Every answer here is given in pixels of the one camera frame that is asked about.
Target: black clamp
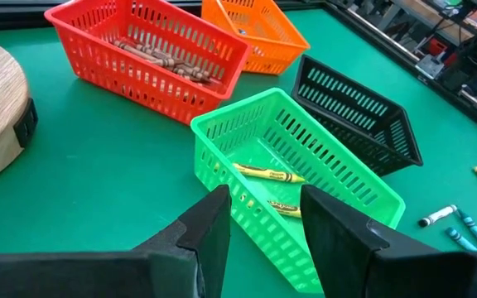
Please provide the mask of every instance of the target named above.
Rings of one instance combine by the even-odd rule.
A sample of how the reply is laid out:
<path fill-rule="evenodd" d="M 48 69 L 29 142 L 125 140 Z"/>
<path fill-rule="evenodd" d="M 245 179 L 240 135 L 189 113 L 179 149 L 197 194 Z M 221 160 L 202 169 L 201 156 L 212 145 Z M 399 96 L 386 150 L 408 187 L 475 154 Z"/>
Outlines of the black clamp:
<path fill-rule="evenodd" d="M 21 148 L 25 148 L 29 144 L 37 124 L 38 114 L 36 113 L 36 107 L 34 106 L 34 101 L 29 98 L 25 112 L 23 112 L 17 123 L 14 124 L 14 132 Z"/>

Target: orange basket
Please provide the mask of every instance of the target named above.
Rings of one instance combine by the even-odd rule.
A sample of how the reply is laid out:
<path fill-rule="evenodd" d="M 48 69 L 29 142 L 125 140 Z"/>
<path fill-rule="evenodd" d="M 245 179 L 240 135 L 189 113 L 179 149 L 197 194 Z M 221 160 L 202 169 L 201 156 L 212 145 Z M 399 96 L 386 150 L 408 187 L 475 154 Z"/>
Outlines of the orange basket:
<path fill-rule="evenodd" d="M 229 99 L 249 45 L 162 0 L 74 0 L 46 12 L 80 78 L 185 124 Z M 154 46 L 209 72 L 207 85 L 111 43 Z"/>
<path fill-rule="evenodd" d="M 252 46 L 246 71 L 279 75 L 311 48 L 273 0 L 203 0 L 202 18 Z"/>

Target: green table surface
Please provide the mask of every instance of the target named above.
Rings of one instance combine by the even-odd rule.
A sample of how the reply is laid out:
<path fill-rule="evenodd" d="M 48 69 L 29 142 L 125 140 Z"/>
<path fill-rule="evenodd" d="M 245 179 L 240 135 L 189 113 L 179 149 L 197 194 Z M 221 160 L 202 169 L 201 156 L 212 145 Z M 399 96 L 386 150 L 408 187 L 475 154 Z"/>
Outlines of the green table surface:
<path fill-rule="evenodd" d="M 429 228 L 417 220 L 457 204 L 477 221 L 477 125 L 332 16 L 287 15 L 307 54 L 407 110 L 424 166 L 384 177 L 407 205 L 398 231 L 443 251 L 459 249 L 449 226 L 473 242 L 458 218 Z M 0 252 L 130 249 L 207 194 L 190 128 L 77 79 L 53 28 L 0 31 L 0 45 L 25 70 L 40 117 L 31 145 L 0 174 Z M 273 86 L 290 93 L 297 66 L 243 74 L 227 103 Z M 223 297 L 306 296 L 236 223 L 231 234 Z"/>

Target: black basket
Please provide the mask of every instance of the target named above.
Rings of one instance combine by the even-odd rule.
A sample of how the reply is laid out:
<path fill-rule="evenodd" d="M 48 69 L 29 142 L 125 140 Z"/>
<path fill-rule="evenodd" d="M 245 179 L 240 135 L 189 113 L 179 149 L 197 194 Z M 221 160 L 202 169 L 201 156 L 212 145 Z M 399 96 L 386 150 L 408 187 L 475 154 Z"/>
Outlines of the black basket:
<path fill-rule="evenodd" d="M 292 97 L 377 175 L 422 166 L 404 108 L 307 55 Z"/>

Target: green basket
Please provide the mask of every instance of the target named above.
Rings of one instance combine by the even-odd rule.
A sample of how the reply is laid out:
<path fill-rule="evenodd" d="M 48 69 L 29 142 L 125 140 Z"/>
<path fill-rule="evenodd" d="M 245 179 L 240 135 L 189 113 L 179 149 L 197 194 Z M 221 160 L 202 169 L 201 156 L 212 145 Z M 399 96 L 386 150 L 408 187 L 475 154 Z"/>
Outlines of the green basket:
<path fill-rule="evenodd" d="M 322 292 L 300 219 L 267 202 L 299 205 L 301 185 L 247 177 L 232 162 L 297 173 L 395 228 L 402 199 L 284 91 L 269 89 L 195 118 L 195 173 L 208 190 L 228 184 L 231 214 L 300 292 Z"/>

